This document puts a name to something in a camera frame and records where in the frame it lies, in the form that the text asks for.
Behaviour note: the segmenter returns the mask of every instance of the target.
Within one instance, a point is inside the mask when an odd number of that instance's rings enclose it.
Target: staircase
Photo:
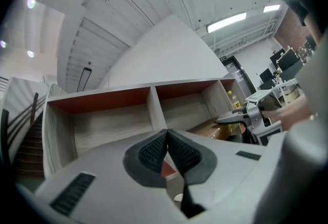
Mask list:
[[[13,171],[18,181],[40,182],[45,179],[43,171],[42,116],[43,113],[35,120],[15,156]]]

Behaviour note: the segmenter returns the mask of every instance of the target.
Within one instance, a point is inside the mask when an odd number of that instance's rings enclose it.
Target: door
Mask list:
[[[234,56],[222,61],[222,63],[227,69],[227,71],[231,73],[238,82],[240,88],[242,89],[245,95],[245,98],[251,96],[256,92],[253,83],[251,82],[247,74],[244,72],[242,66],[239,64],[239,62]]]

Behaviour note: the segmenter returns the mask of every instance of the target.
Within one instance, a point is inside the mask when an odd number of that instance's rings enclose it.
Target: exit sign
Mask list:
[[[224,60],[226,60],[226,56],[223,56],[223,57],[220,57],[219,59],[220,59],[220,61],[224,61]]]

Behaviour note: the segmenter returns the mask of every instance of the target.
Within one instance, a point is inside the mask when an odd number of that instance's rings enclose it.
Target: brick wall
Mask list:
[[[302,26],[297,15],[288,8],[274,37],[285,50],[290,46],[296,52],[306,42],[306,36],[309,34],[307,27]]]

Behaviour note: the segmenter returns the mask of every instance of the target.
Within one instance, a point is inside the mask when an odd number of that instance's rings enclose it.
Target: computer monitor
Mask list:
[[[273,81],[271,79],[266,81],[262,85],[260,85],[261,90],[268,90],[268,89],[271,89],[273,87],[275,87],[275,84],[273,83]]]
[[[269,68],[267,68],[263,73],[261,73],[260,77],[261,77],[263,83],[265,83],[266,81],[274,79],[274,76],[271,73],[271,71],[269,70]]]
[[[291,67],[294,63],[296,63],[299,59],[295,55],[293,50],[289,50],[278,62],[281,71],[287,70]]]
[[[270,57],[272,63],[274,64],[274,66],[275,66],[276,68],[278,68],[277,60],[278,60],[279,58],[281,58],[281,53],[284,53],[284,52],[285,52],[284,49],[280,49],[278,52],[276,52],[273,56]]]
[[[298,60],[296,63],[294,63],[291,67],[289,67],[287,70],[283,71],[280,75],[280,78],[283,82],[291,80],[295,78],[295,75],[298,73],[298,71],[303,67],[303,64],[301,60]]]

